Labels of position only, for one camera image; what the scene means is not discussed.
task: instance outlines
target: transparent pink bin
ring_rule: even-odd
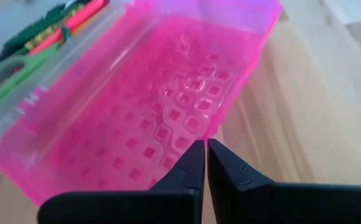
[[[150,188],[215,134],[280,13],[276,0],[136,0],[1,138],[0,169],[36,205]]]

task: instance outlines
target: clear plastic box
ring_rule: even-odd
[[[0,140],[0,169],[36,205],[150,188],[215,134],[280,14],[276,0],[135,0],[21,107]]]
[[[69,39],[48,62],[0,103],[0,138],[23,116],[22,107],[33,104],[39,94],[44,93],[123,14],[124,7],[120,2],[110,2],[79,34]]]

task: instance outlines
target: pink plastic tray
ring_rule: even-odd
[[[281,6],[202,2],[136,0],[2,137],[0,169],[36,205],[148,189],[215,134]]]

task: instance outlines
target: textured container bottom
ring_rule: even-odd
[[[171,16],[120,61],[107,49],[89,74],[105,78],[98,86],[84,83],[92,94],[67,97],[39,123],[28,147],[44,150],[33,152],[27,185],[38,201],[71,190],[150,188],[219,125],[213,123],[218,109],[259,41],[245,30]],[[82,108],[68,106],[79,102]]]

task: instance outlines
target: wooden surface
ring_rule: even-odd
[[[281,2],[217,138],[279,182],[361,184],[361,0]],[[214,223],[208,188],[204,200],[204,223]],[[36,211],[0,175],[0,223],[35,223]]]

